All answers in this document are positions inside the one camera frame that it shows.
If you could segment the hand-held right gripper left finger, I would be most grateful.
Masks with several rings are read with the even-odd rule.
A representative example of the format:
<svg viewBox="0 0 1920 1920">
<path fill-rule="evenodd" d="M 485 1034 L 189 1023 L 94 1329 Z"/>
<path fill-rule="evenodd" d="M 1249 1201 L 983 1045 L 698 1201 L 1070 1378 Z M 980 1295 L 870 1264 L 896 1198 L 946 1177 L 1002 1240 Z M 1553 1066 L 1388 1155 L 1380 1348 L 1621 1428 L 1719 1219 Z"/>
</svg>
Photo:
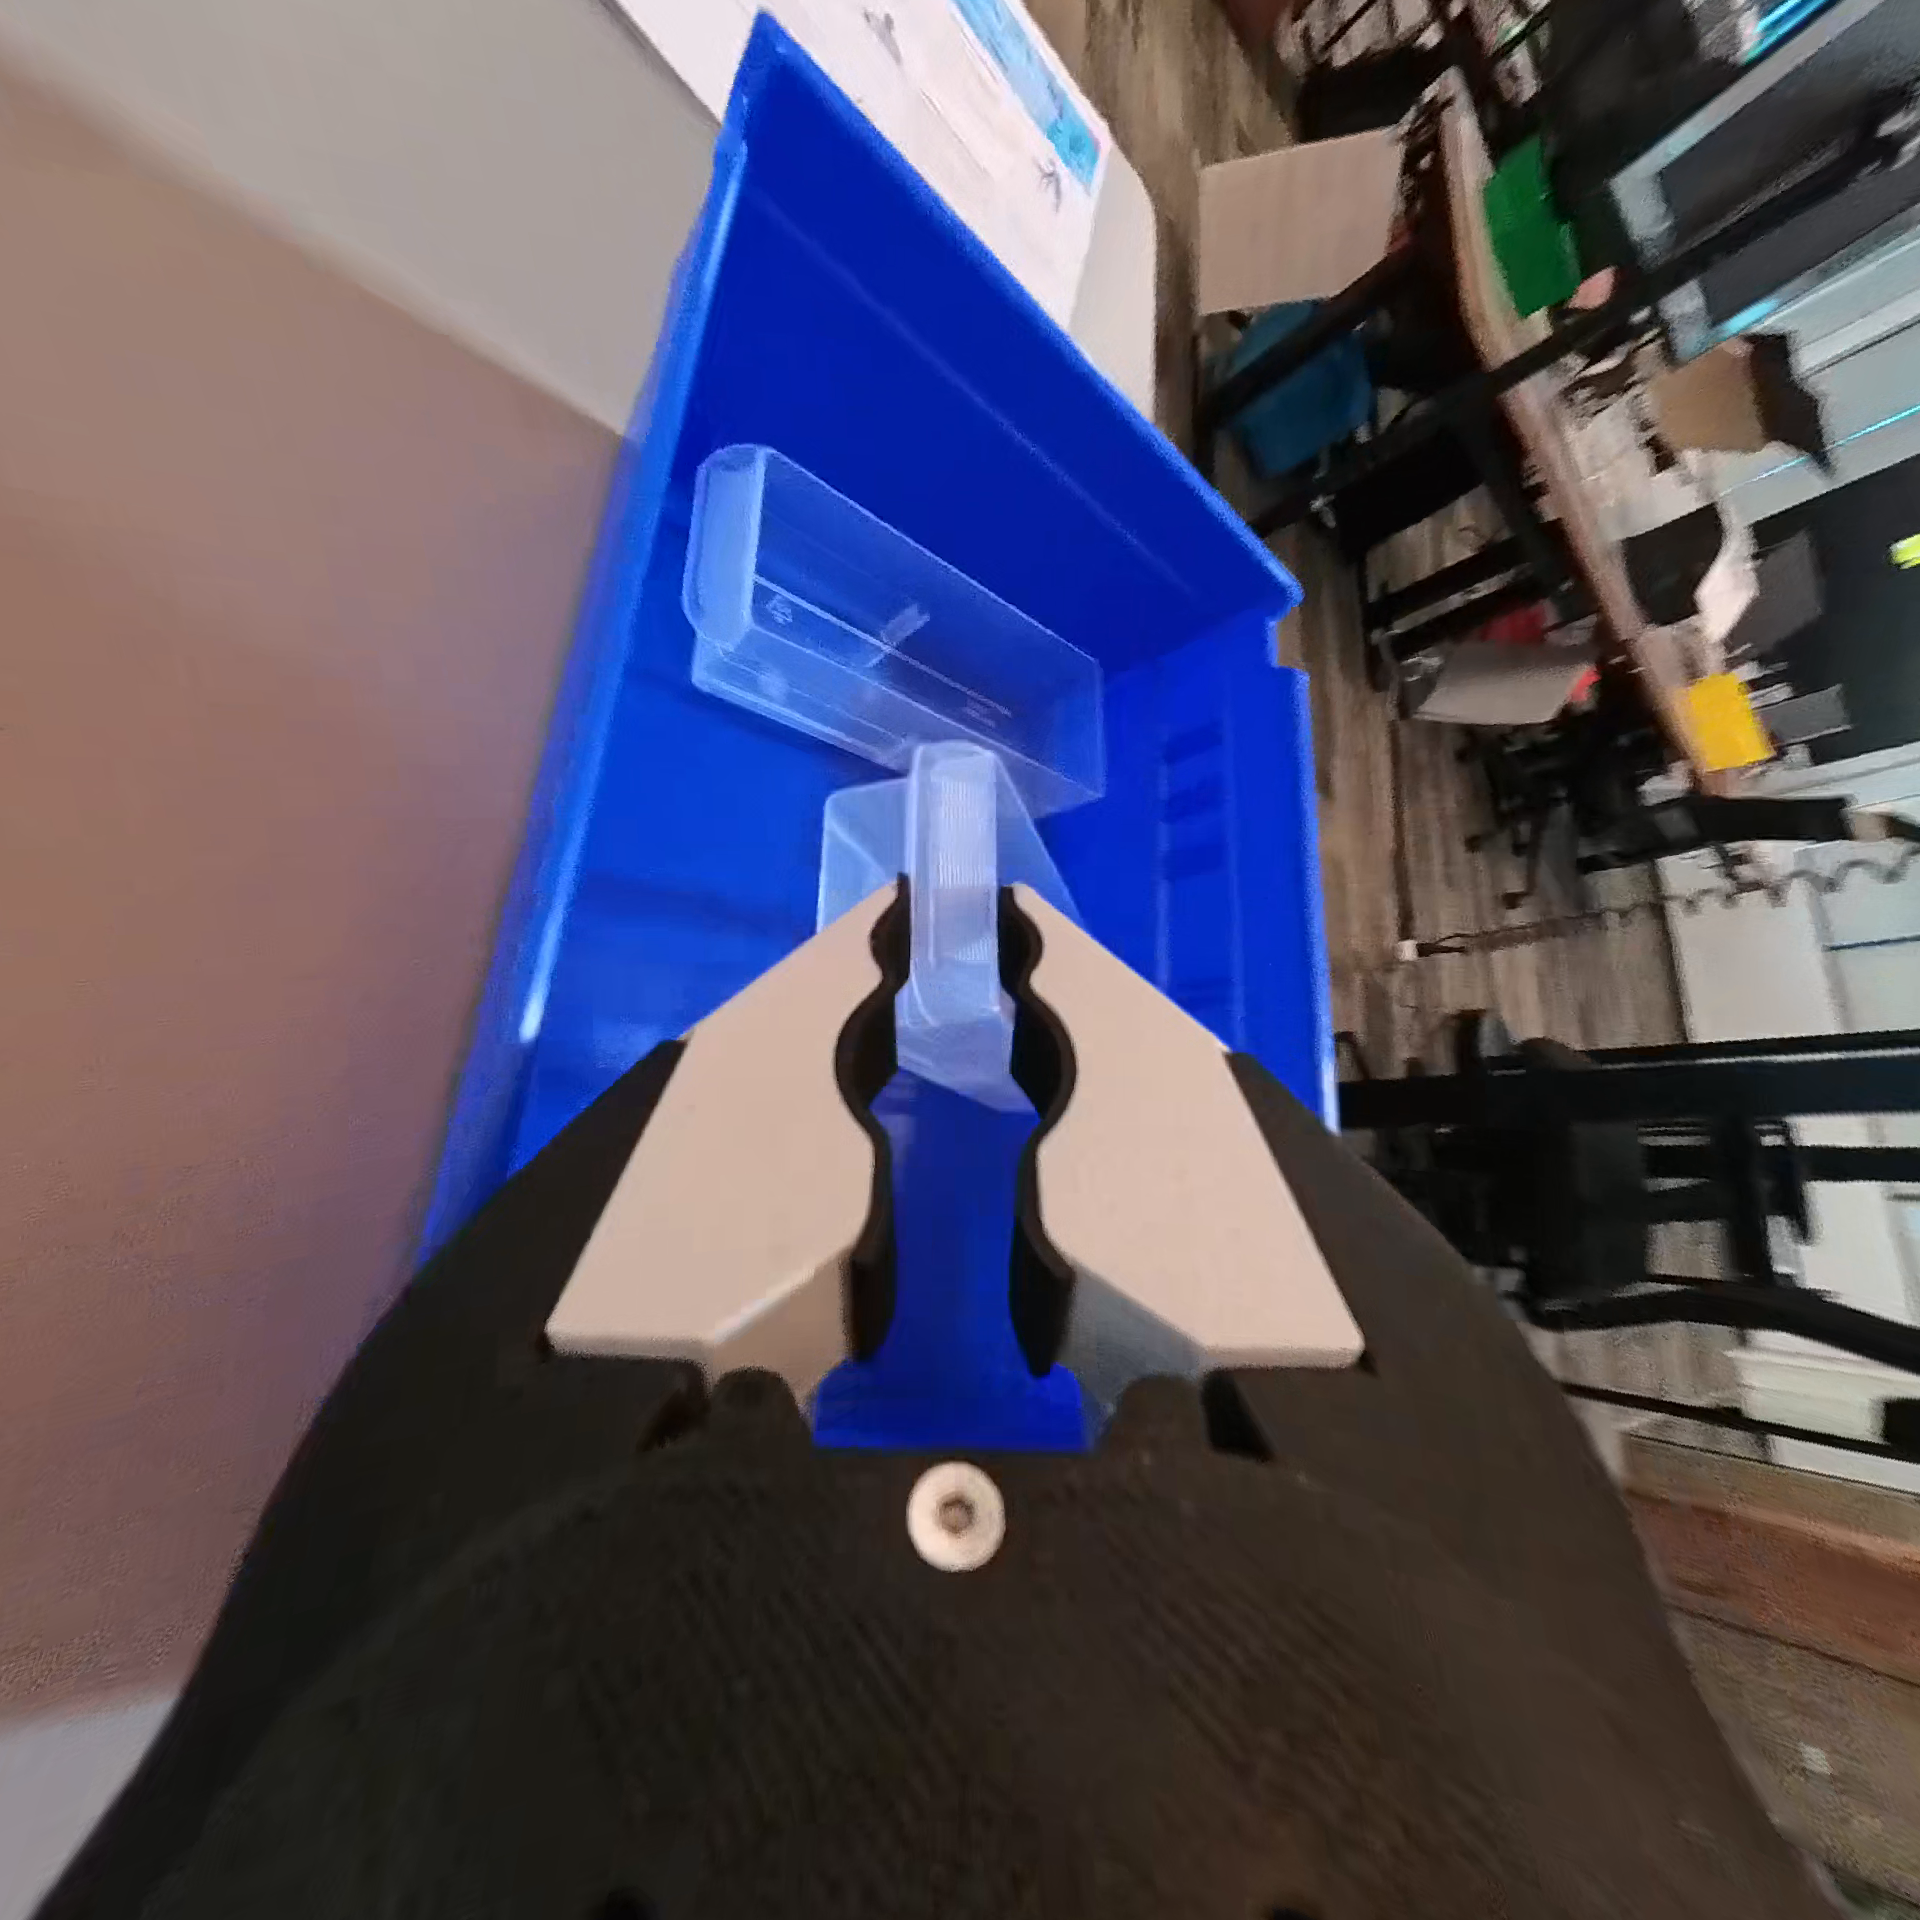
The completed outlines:
<svg viewBox="0 0 1920 1920">
<path fill-rule="evenodd" d="M 905 880 L 694 1024 L 544 1324 L 559 1355 L 825 1378 L 898 1306 Z"/>
</svg>

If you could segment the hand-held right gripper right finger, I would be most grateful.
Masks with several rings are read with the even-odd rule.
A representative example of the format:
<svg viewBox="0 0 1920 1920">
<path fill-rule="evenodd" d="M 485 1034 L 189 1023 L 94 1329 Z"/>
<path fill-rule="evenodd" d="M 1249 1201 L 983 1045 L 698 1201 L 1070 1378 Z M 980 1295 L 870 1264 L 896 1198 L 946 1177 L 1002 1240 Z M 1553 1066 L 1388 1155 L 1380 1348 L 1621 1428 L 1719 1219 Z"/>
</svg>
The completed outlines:
<svg viewBox="0 0 1920 1920">
<path fill-rule="evenodd" d="M 1354 1369 L 1359 1319 L 1241 1088 L 1251 1060 L 1022 882 L 1002 888 L 1002 993 L 1035 1115 L 1010 1260 L 1026 1366 Z"/>
</svg>

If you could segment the clear plastic drawer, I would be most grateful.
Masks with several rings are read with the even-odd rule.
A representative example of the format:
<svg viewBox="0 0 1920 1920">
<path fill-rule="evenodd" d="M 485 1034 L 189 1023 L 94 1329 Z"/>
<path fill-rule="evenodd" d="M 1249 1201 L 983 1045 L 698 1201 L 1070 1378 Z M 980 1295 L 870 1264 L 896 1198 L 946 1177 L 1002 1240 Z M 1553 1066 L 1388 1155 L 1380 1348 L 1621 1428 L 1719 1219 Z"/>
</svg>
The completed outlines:
<svg viewBox="0 0 1920 1920">
<path fill-rule="evenodd" d="M 898 1069 L 995 1115 L 1030 1115 L 999 980 L 999 891 L 1026 885 L 1068 922 L 1081 914 L 1005 763 L 977 746 L 921 746 L 905 778 L 829 798 L 820 856 L 820 930 L 898 880 L 907 885 Z"/>
<path fill-rule="evenodd" d="M 694 684 L 905 772 L 977 746 L 1035 816 L 1108 792 L 1100 667 L 765 443 L 697 470 L 683 613 Z"/>
</svg>

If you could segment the blue plastic bin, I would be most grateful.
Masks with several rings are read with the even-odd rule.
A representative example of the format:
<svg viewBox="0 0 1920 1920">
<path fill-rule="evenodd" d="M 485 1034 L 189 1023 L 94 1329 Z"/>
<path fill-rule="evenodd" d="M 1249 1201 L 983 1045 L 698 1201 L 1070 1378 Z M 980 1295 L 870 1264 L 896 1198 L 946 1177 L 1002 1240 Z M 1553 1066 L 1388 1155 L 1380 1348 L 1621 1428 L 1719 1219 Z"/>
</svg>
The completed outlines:
<svg viewBox="0 0 1920 1920">
<path fill-rule="evenodd" d="M 418 1408 L 501 1454 L 555 1362 L 655 1054 L 792 956 L 856 758 L 697 689 L 694 483 L 770 443 L 1100 667 L 1108 791 L 1042 826 L 1118 959 L 1261 1066 L 1257 1118 L 1335 1118 L 1299 592 L 781 26 L 756 26 L 617 453 L 426 1257 Z"/>
</svg>

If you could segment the grey desk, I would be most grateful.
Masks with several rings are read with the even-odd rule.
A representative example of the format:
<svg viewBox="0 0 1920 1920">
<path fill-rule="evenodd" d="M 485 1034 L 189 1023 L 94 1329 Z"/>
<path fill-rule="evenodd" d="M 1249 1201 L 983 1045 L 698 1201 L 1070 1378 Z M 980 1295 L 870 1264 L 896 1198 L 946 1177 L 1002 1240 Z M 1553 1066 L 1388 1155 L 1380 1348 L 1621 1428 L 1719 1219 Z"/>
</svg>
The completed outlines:
<svg viewBox="0 0 1920 1920">
<path fill-rule="evenodd" d="M 412 1269 L 711 139 L 610 2 L 4 2 L 4 1915 Z"/>
</svg>

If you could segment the black pole stand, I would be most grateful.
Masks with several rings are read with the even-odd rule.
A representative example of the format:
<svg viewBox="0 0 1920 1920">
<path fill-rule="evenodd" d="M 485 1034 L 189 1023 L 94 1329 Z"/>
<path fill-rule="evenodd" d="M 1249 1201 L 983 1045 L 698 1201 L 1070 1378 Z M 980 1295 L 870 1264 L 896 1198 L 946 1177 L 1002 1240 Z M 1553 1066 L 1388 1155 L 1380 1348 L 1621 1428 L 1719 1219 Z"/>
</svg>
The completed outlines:
<svg viewBox="0 0 1920 1920">
<path fill-rule="evenodd" d="M 1450 1072 L 1338 1088 L 1341 1130 L 1913 1118 L 1916 1031 L 1679 1042 L 1580 1053 L 1455 1031 Z"/>
</svg>

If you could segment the yellow box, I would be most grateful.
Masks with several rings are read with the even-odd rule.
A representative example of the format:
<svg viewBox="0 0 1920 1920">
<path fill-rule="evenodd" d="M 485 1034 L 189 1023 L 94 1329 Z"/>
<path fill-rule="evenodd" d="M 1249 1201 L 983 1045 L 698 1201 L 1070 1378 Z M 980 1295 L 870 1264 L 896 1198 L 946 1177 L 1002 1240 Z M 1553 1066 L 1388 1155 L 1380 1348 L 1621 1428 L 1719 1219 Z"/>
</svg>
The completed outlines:
<svg viewBox="0 0 1920 1920">
<path fill-rule="evenodd" d="M 1681 689 L 1681 709 L 1691 741 L 1691 763 L 1701 774 L 1742 774 L 1777 758 L 1777 741 L 1766 731 L 1742 672 L 1691 679 Z"/>
</svg>

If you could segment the blue storage crate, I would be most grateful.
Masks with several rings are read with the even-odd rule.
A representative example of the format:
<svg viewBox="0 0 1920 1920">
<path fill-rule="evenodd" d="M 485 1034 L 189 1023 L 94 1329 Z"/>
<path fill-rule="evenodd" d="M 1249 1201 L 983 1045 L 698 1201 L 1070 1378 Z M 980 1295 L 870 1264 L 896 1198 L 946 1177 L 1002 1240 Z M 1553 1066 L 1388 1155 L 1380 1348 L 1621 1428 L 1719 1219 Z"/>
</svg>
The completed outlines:
<svg viewBox="0 0 1920 1920">
<path fill-rule="evenodd" d="M 1273 305 L 1251 317 L 1237 344 L 1209 363 L 1209 386 L 1251 366 L 1263 351 L 1316 317 L 1316 299 Z M 1375 383 L 1354 334 L 1335 340 L 1227 420 L 1241 464 L 1261 483 L 1280 483 L 1354 438 L 1375 411 Z"/>
</svg>

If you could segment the wooden table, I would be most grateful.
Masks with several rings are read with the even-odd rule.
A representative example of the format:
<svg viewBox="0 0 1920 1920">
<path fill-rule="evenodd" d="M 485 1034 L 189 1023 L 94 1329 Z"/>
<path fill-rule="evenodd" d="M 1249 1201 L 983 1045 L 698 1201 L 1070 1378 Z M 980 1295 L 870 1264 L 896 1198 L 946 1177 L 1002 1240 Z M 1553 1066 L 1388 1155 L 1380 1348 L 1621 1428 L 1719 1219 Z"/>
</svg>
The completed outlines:
<svg viewBox="0 0 1920 1920">
<path fill-rule="evenodd" d="M 1719 767 L 1701 748 L 1691 709 L 1697 684 L 1691 643 L 1679 627 L 1660 627 L 1647 616 L 1629 585 L 1622 541 L 1604 525 L 1596 483 L 1584 475 L 1571 438 L 1562 380 L 1571 351 L 1553 351 L 1550 327 L 1514 314 L 1507 290 L 1483 213 L 1494 161 L 1465 78 L 1455 70 L 1442 72 L 1427 103 L 1455 310 L 1481 374 L 1475 394 L 1459 405 L 1462 426 L 1498 419 L 1523 450 L 1526 480 L 1539 487 L 1520 492 L 1514 507 L 1502 507 L 1507 525 L 1511 534 L 1545 534 L 1545 558 L 1532 558 L 1529 567 L 1557 605 L 1596 616 L 1606 662 L 1627 667 L 1669 741 L 1669 753 L 1696 788 L 1713 798 L 1754 792 L 1759 788 L 1757 761 Z"/>
</svg>

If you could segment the grey cardboard panel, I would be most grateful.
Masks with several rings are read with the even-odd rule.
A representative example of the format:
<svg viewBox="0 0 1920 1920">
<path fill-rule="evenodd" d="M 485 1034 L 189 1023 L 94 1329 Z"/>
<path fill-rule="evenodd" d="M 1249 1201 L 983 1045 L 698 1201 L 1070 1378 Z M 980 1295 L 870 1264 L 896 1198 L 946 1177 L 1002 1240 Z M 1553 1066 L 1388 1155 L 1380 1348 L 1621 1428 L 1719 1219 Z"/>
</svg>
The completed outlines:
<svg viewBox="0 0 1920 1920">
<path fill-rule="evenodd" d="M 1194 317 L 1338 297 L 1388 255 L 1400 172 L 1399 128 L 1202 168 Z"/>
</svg>

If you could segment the green plastic bin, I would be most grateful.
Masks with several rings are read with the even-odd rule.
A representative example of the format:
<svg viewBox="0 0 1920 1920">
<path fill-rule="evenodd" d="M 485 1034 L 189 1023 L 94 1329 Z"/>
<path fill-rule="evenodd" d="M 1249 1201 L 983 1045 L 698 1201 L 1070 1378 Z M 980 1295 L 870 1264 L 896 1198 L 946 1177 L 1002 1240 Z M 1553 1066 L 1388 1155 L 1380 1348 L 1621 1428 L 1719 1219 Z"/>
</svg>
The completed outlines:
<svg viewBox="0 0 1920 1920">
<path fill-rule="evenodd" d="M 1573 226 L 1557 209 L 1541 137 L 1526 137 L 1502 155 L 1483 187 L 1483 216 L 1523 320 L 1573 299 L 1587 274 Z"/>
</svg>

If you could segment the white printed paper sheet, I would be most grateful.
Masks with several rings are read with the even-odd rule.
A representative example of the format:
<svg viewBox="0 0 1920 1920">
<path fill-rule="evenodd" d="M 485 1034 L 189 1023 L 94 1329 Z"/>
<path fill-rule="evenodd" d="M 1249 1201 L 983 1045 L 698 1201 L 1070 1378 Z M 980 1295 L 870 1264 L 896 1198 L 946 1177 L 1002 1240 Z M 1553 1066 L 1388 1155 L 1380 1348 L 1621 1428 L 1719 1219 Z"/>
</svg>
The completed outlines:
<svg viewBox="0 0 1920 1920">
<path fill-rule="evenodd" d="M 617 2 L 726 113 L 770 17 L 1026 290 L 1068 323 L 1114 135 L 1022 2 Z"/>
</svg>

